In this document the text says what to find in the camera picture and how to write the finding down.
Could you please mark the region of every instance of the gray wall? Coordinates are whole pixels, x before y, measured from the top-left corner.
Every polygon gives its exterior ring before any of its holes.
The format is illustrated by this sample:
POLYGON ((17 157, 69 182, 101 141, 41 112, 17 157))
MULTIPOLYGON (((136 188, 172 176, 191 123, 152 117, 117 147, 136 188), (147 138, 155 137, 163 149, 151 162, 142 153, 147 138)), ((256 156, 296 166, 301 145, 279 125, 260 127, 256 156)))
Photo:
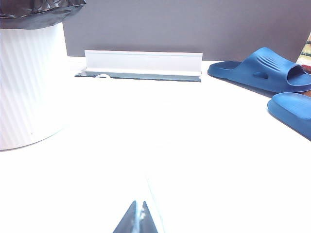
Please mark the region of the gray wall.
POLYGON ((242 60, 266 46, 295 61, 311 31, 311 0, 88 0, 64 28, 70 56, 183 51, 242 60))

